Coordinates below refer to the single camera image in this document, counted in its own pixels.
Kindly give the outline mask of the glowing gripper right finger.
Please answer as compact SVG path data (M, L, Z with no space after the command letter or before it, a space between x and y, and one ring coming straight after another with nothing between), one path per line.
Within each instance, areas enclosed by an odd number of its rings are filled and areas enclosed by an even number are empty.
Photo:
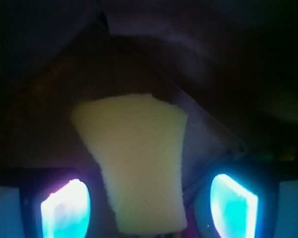
M210 168L195 198L203 238L272 238L278 189L272 163L224 163Z

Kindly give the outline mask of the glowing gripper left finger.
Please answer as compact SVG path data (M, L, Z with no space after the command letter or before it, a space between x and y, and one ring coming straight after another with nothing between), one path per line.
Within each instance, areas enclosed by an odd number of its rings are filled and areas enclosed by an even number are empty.
M20 205L27 238L83 238L91 210L88 187L74 168L25 169Z

